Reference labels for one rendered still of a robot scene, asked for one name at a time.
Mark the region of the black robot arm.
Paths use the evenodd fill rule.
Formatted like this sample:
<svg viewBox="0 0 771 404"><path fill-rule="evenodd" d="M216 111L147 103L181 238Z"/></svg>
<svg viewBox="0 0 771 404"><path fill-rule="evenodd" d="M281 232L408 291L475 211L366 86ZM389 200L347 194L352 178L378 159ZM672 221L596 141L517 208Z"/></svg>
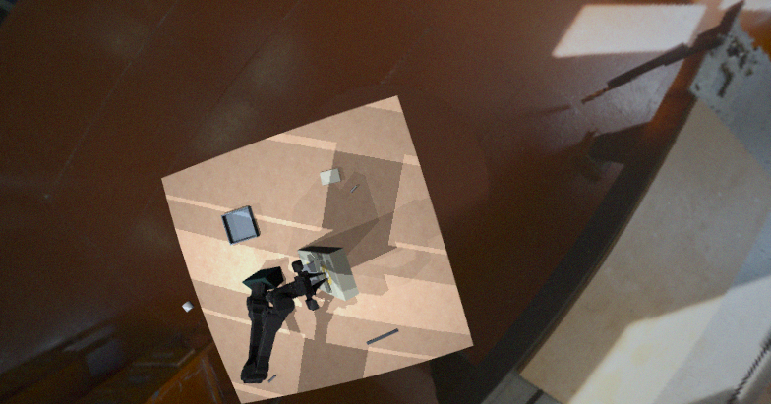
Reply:
<svg viewBox="0 0 771 404"><path fill-rule="evenodd" d="M295 288L294 297L305 296L313 291L311 279L305 278L304 274L295 276L291 284L291 288ZM252 326L250 350L248 362L245 363L240 377L244 383L251 384L262 383L268 377L268 362L275 334L282 328L285 318L295 309L295 303L284 286L269 291L269 286L263 282L250 286L252 294L246 301Z"/></svg>

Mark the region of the black flat bar with two small pins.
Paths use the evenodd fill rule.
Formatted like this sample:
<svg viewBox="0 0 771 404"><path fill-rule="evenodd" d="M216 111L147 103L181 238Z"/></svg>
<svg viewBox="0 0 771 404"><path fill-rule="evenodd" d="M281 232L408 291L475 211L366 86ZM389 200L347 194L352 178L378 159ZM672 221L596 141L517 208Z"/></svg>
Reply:
<svg viewBox="0 0 771 404"><path fill-rule="evenodd" d="M397 328L396 328L395 330L393 330L393 331L389 332L389 333L385 333L385 334L383 334L383 335L379 336L378 338L374 338L374 339L372 339L372 340L370 340L370 341L368 341L368 342L366 342L366 343L367 343L368 345L369 345L369 344L371 344L371 343L375 343L375 342L377 342L378 340L380 340L380 339L384 339L384 338L386 338L386 337L388 337L388 336L390 336L390 335L392 335L392 334L394 334L394 333L396 333L396 332L398 332Z"/></svg>

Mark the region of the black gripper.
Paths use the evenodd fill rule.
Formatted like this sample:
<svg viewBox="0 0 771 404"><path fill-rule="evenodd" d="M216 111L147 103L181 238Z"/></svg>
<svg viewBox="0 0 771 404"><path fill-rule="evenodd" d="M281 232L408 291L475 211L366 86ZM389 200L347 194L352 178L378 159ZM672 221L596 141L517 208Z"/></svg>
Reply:
<svg viewBox="0 0 771 404"><path fill-rule="evenodd" d="M304 274L305 278L314 278L316 276L324 274L324 272L320 272L320 273L308 273L308 271L303 271L302 272L304 266L303 266L303 263L302 263L301 260L295 260L294 262L292 262L291 265L292 265L292 268L293 268L294 272L298 272L298 275L300 275L300 274L303 275ZM312 285L313 291L306 295L307 299L305 300L305 303L306 303L306 305L307 305L309 310L314 311L316 309L319 309L317 301L313 300L312 296L316 295L316 292L319 289L320 285L322 283L324 283L326 280L327 280L327 278L322 280L322 281L320 281L320 282L318 282L318 283L316 283L316 284L314 284L314 285ZM294 281L292 281L292 282L294 282ZM290 296L290 298L293 300L293 299L295 299L295 298L297 298L299 296L297 296L297 297L293 296L293 293L295 293L295 288L294 287L291 288L290 284L292 282L284 285L284 287L285 287L288 295Z"/></svg>

